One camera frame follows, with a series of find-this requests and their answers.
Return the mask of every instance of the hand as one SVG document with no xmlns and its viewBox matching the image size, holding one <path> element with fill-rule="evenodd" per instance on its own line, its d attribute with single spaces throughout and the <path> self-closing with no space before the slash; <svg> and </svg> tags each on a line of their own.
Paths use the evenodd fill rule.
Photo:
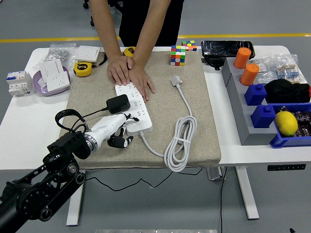
<svg viewBox="0 0 311 233">
<path fill-rule="evenodd" d="M 130 83 L 128 70 L 132 69 L 133 64 L 133 59 L 129 56 L 118 55 L 109 58 L 107 73 L 110 80 L 119 86 Z"/>
<path fill-rule="evenodd" d="M 128 72 L 130 80 L 133 82 L 137 90 L 142 95 L 144 102 L 148 101 L 149 100 L 148 89 L 150 88 L 152 93 L 156 92 L 150 77 L 146 74 L 143 68 L 138 68 L 135 66 Z"/>
</svg>

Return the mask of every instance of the person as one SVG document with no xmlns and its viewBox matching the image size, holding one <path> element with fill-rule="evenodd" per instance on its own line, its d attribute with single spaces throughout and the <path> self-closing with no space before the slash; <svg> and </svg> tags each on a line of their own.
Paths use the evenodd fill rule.
<svg viewBox="0 0 311 233">
<path fill-rule="evenodd" d="M 133 58 L 123 56 L 117 41 L 108 0 L 89 0 L 97 34 L 108 57 L 107 73 L 117 85 L 130 81 L 148 101 L 154 85 L 145 66 L 154 46 L 177 42 L 184 0 L 124 0 L 119 36 L 124 46 L 135 46 Z"/>
</svg>

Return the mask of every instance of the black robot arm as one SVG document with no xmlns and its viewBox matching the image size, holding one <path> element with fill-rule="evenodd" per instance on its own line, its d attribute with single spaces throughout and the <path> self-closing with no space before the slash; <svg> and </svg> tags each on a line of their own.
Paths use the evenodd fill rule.
<svg viewBox="0 0 311 233">
<path fill-rule="evenodd" d="M 15 233 L 27 220 L 48 221 L 85 181 L 73 155 L 86 159 L 89 146 L 81 132 L 68 132 L 48 146 L 43 165 L 20 180 L 7 182 L 0 200 L 0 232 Z M 48 174 L 32 184 L 42 172 Z"/>
</svg>

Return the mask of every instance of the purple bowl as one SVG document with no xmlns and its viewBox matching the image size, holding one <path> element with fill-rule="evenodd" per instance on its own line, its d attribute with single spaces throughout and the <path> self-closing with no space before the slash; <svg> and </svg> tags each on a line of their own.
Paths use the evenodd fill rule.
<svg viewBox="0 0 311 233">
<path fill-rule="evenodd" d="M 70 82 L 70 76 L 69 76 L 69 71 L 66 67 L 63 67 L 63 70 L 67 72 L 67 76 L 68 76 L 68 80 Z M 48 91 L 48 86 L 45 87 L 41 87 L 38 84 L 38 81 L 42 78 L 42 74 L 41 71 L 39 70 L 34 76 L 33 76 L 33 85 L 34 85 L 34 89 L 37 93 L 40 93 L 43 96 L 52 96 L 52 95 L 56 95 L 59 93 L 62 93 L 64 91 L 66 91 L 69 86 L 64 87 L 63 89 L 59 89 L 59 90 L 54 90 L 54 91 Z"/>
</svg>

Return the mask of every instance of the yellow floor line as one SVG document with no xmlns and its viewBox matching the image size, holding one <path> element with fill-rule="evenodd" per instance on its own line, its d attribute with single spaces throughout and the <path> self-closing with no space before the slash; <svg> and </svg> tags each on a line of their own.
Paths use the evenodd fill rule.
<svg viewBox="0 0 311 233">
<path fill-rule="evenodd" d="M 191 38 L 235 38 L 235 37 L 308 37 L 311 33 L 273 33 L 273 34 L 195 34 L 179 35 L 179 39 Z M 51 42 L 51 41 L 90 41 L 99 40 L 98 37 L 61 37 L 61 38 L 24 38 L 24 39 L 0 39 L 0 43 L 24 43 L 24 42 Z"/>
</svg>

